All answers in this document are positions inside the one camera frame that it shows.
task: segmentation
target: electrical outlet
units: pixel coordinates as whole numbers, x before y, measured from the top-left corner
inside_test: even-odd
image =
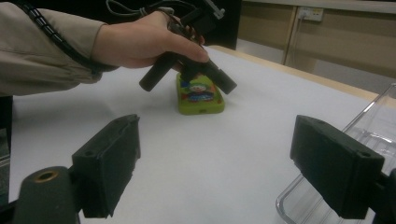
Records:
[[[320,7],[300,7],[299,19],[307,21],[322,21],[323,8]]]

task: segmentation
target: hand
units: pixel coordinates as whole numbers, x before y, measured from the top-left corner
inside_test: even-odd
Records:
[[[95,39],[92,59],[99,63],[139,68],[155,63],[166,51],[205,63],[207,52],[181,35],[167,29],[168,16],[162,12],[134,22],[103,25]]]

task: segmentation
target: white tabletop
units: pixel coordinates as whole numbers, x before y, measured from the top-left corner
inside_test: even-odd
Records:
[[[216,115],[177,112],[174,71],[151,92],[138,85],[148,69],[121,68],[94,85],[15,97],[10,200],[26,176],[70,167],[111,120],[137,114],[142,158],[114,217],[82,223],[282,223],[276,197],[299,174],[289,158],[296,115],[343,129],[369,101],[208,50],[238,84]]]

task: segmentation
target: green box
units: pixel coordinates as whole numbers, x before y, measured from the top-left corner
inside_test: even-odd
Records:
[[[219,88],[206,76],[198,76],[190,83],[177,75],[178,111],[183,115],[218,114],[224,110]]]

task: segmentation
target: transparent plastic container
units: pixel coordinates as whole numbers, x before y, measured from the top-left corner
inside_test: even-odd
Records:
[[[343,132],[382,155],[382,172],[389,175],[396,168],[396,83],[378,95]],[[276,210],[288,224],[371,224],[375,216],[369,209],[364,220],[340,218],[302,175],[277,197]]]

